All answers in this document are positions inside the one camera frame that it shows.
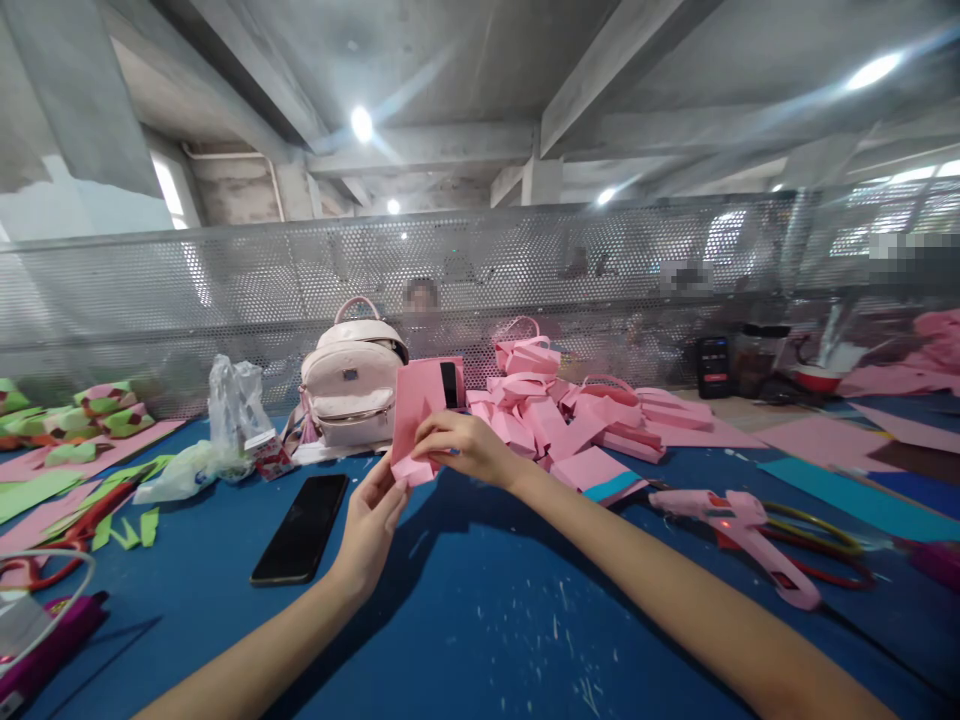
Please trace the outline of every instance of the pink tool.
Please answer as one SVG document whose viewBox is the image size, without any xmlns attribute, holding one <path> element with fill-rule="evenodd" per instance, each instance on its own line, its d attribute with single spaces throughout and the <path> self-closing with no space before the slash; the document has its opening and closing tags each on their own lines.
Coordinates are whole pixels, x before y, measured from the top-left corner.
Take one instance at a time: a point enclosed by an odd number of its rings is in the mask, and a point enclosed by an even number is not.
<svg viewBox="0 0 960 720">
<path fill-rule="evenodd" d="M 728 490 L 722 498 L 709 490 L 665 490 L 651 495 L 650 504 L 668 515 L 707 523 L 721 548 L 746 551 L 770 575 L 780 597 L 794 607 L 813 610 L 820 605 L 820 591 L 810 578 L 757 530 L 766 524 L 767 511 L 750 493 Z"/>
</svg>

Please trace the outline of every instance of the white cable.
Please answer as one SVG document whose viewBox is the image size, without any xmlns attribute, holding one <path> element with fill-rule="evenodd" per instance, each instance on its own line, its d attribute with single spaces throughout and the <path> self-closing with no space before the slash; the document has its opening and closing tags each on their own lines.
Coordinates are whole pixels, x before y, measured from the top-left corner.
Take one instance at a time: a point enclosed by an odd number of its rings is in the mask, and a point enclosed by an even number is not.
<svg viewBox="0 0 960 720">
<path fill-rule="evenodd" d="M 67 600 L 67 603 L 60 608 L 60 612 L 58 612 L 56 617 L 53 618 L 52 622 L 47 625 L 47 628 L 40 633 L 32 643 L 27 645 L 26 649 L 19 653 L 12 663 L 0 667 L 0 677 L 15 668 L 17 664 L 27 657 L 27 655 L 32 653 L 40 643 L 50 637 L 50 633 L 52 633 L 60 621 L 67 616 L 67 613 L 70 612 L 70 609 L 76 604 L 77 600 L 80 599 L 80 596 L 83 595 L 83 591 L 87 589 L 87 586 L 93 579 L 93 571 L 97 567 L 97 561 L 93 559 L 92 555 L 80 552 L 79 550 L 21 550 L 20 552 L 16 553 L 0 554 L 0 561 L 20 557 L 46 557 L 47 555 L 53 555 L 56 557 L 72 557 L 83 560 L 85 563 L 87 563 L 87 576 L 83 579 L 83 582 L 80 583 L 80 587 L 77 588 L 77 591 L 73 594 L 73 597 Z"/>
</svg>

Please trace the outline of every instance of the hand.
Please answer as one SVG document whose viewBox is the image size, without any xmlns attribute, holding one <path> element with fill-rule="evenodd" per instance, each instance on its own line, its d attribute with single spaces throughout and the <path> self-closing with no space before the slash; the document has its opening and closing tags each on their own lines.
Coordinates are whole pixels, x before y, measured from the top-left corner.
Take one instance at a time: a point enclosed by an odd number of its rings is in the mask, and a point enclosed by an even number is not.
<svg viewBox="0 0 960 720">
<path fill-rule="evenodd" d="M 394 481 L 388 451 L 350 496 L 343 543 L 329 573 L 348 594 L 366 601 L 373 593 L 411 489 Z"/>
<path fill-rule="evenodd" d="M 504 490 L 510 490 L 522 473 L 524 463 L 530 462 L 504 445 L 480 418 L 449 410 L 441 410 L 424 420 L 417 428 L 416 439 L 412 457 L 429 455 L 441 465 Z"/>
</svg>

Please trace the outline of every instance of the plastic bag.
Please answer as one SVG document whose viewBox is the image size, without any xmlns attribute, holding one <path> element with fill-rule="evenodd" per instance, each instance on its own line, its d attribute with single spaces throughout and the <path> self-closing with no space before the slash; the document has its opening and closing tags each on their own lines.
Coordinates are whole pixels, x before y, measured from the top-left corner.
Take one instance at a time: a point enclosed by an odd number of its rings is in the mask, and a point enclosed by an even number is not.
<svg viewBox="0 0 960 720">
<path fill-rule="evenodd" d="M 209 440 L 201 440 L 181 451 L 167 463 L 158 477 L 137 488 L 133 504 L 143 505 L 193 497 L 217 479 L 216 475 L 207 474 L 207 466 L 213 453 L 213 444 Z"/>
<path fill-rule="evenodd" d="M 250 365 L 244 362 L 231 365 L 226 355 L 217 355 L 210 368 L 210 399 L 207 410 L 210 413 L 210 452 L 206 474 L 213 478 L 223 478 L 229 483 L 243 480 L 253 472 L 253 459 L 243 450 L 244 437 L 240 427 L 243 415 L 243 399 L 237 368 Z"/>
<path fill-rule="evenodd" d="M 244 440 L 274 430 L 273 423 L 260 402 L 263 394 L 263 369 L 244 360 L 234 365 L 233 370 L 238 390 L 235 394 L 238 401 L 237 424 Z"/>
</svg>

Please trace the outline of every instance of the concrete ceiling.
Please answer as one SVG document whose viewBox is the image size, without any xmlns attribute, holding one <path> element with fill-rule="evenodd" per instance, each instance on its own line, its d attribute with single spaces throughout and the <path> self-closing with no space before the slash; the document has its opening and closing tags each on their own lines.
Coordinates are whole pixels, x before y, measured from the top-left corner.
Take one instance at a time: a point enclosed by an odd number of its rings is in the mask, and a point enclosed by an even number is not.
<svg viewBox="0 0 960 720">
<path fill-rule="evenodd" d="M 516 202 L 534 152 L 564 159 L 562 202 L 586 202 L 610 186 L 761 191 L 804 152 L 842 179 L 848 162 L 862 175 L 859 153 L 939 157 L 960 138 L 950 0 L 99 1 L 147 36 L 118 52 L 143 122 L 275 162 L 299 146 L 367 213 L 389 197 L 404 211 Z M 154 46 L 169 56 L 157 71 Z M 904 50 L 883 83 L 837 90 Z M 357 105 L 379 146 L 347 128 Z M 823 138 L 849 153 L 818 151 Z"/>
<path fill-rule="evenodd" d="M 535 119 L 615 0 L 244 0 L 331 130 Z"/>
</svg>

